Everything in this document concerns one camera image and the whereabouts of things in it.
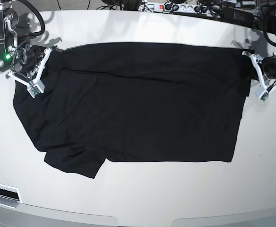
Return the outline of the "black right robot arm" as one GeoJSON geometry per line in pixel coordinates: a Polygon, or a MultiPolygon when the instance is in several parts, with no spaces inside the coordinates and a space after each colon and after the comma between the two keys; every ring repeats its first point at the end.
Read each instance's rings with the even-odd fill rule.
{"type": "Polygon", "coordinates": [[[0,73],[10,70],[25,80],[31,80],[42,54],[39,47],[32,47],[27,51],[25,44],[45,32],[45,22],[29,1],[20,2],[36,16],[41,29],[38,32],[18,35],[16,28],[19,18],[12,8],[12,1],[0,0],[0,73]]]}

